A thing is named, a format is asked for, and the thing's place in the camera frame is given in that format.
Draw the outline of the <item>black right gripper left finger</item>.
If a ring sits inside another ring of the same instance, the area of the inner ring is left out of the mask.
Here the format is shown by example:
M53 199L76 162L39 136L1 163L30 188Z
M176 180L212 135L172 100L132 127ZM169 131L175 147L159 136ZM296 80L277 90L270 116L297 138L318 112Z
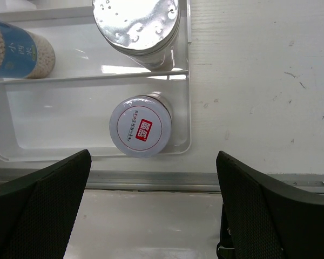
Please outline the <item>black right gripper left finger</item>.
M0 258L63 258L91 169L82 150L0 185Z

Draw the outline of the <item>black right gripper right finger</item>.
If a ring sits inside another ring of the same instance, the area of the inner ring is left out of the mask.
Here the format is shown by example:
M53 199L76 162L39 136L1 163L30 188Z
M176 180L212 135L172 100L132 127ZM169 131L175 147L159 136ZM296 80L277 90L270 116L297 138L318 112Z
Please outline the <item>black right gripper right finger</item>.
M224 151L216 168L236 258L324 258L324 195L288 185Z

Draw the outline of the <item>short spice jar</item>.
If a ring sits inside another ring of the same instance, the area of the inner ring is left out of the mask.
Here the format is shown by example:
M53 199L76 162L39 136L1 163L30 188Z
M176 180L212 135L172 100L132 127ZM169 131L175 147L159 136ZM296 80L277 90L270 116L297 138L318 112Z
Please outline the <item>short spice jar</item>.
M173 112L160 92L130 97L113 110L109 132L125 155L149 158L160 153L172 134Z

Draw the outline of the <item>tall blue-label shaker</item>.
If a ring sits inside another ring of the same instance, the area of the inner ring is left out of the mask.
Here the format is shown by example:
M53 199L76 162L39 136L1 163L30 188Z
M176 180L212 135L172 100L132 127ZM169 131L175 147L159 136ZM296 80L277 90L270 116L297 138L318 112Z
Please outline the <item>tall blue-label shaker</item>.
M45 78L55 63L46 38L0 21L0 78Z
M96 0L92 8L98 30L115 50L151 71L173 67L178 0Z

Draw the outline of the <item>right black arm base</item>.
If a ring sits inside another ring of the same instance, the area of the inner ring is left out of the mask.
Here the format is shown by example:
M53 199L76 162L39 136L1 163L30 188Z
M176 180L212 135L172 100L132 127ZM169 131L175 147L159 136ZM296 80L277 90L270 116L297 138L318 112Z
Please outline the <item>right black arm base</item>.
M224 205L222 205L221 211L220 237L216 255L218 259L236 258Z

